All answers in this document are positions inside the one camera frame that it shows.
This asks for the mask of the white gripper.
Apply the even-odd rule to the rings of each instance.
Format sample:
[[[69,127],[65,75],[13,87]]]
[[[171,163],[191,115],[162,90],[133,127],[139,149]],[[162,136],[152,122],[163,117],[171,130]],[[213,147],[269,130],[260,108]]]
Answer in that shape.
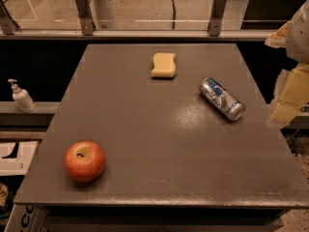
[[[299,62],[291,71],[278,75],[269,119],[281,125],[290,124],[309,102],[309,0],[298,9],[290,22],[283,24],[266,40],[265,45],[285,48],[287,56]]]

